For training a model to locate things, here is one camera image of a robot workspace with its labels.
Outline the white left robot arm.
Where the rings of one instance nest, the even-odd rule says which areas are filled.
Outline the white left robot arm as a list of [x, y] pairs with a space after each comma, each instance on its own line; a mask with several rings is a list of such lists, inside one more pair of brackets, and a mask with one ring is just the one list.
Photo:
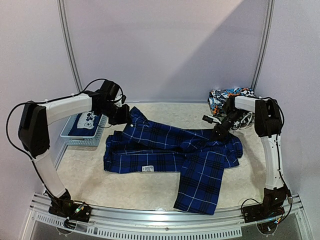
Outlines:
[[122, 88], [105, 84], [96, 91], [86, 90], [43, 102], [28, 101], [23, 104], [18, 138], [31, 156], [34, 168], [52, 199], [60, 198], [66, 188], [51, 160], [49, 125], [61, 119], [94, 112], [105, 115], [111, 125], [129, 122], [129, 106]]

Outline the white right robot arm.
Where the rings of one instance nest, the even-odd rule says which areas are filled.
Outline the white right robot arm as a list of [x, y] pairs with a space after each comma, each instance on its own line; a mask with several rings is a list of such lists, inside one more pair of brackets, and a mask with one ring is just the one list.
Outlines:
[[254, 113], [254, 130], [261, 140], [265, 164], [266, 182], [264, 197], [258, 213], [262, 218], [269, 218], [278, 210], [278, 204], [288, 196], [288, 187], [283, 176], [281, 153], [281, 133], [284, 126], [284, 115], [278, 102], [271, 98], [232, 96], [223, 105], [226, 117], [217, 123], [211, 132], [210, 139], [223, 141], [234, 123], [245, 113]]

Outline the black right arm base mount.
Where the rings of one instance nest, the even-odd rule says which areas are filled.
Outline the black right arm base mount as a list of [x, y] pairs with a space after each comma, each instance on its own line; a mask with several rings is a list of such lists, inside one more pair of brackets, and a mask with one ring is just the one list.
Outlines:
[[240, 211], [245, 223], [277, 218], [276, 224], [281, 223], [291, 212], [293, 196], [287, 186], [281, 188], [264, 188], [262, 203], [253, 198], [246, 199]]

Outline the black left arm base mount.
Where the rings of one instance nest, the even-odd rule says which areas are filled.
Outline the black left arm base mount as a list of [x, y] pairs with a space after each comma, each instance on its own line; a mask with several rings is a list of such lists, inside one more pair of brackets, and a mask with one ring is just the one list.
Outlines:
[[50, 214], [73, 221], [89, 222], [92, 207], [86, 202], [72, 200], [67, 189], [60, 197], [56, 197], [49, 192], [46, 193], [51, 200], [48, 210]]

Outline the blue plaid flannel shirt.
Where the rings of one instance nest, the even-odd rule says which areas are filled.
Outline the blue plaid flannel shirt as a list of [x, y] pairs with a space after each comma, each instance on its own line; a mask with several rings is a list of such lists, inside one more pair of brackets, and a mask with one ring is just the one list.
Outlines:
[[107, 137], [103, 168], [116, 174], [179, 173], [174, 208], [213, 215], [224, 170], [239, 166], [243, 146], [233, 134], [211, 140], [211, 132], [154, 122], [134, 107], [125, 128]]

